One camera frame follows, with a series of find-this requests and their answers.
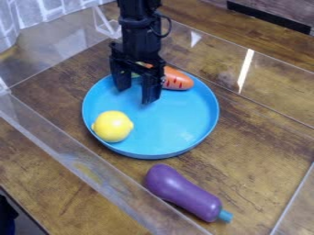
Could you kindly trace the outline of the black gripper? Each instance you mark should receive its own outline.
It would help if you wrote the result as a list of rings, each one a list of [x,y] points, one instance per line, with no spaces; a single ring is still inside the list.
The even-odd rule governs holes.
[[[148,105],[161,97],[166,62],[160,56],[162,34],[161,17],[120,17],[122,42],[113,42],[112,72],[120,92],[132,87],[132,74],[142,73],[142,102]],[[141,69],[140,62],[152,65]]]

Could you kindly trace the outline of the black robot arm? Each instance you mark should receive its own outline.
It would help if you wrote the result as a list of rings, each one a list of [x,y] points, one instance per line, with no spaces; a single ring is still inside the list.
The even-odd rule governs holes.
[[[158,12],[161,0],[117,0],[121,8],[120,24],[124,42],[113,42],[110,57],[113,80],[120,91],[132,87],[132,74],[142,77],[142,102],[150,104],[161,97],[165,84],[166,62],[160,57],[161,40],[173,28],[162,33],[162,18]]]

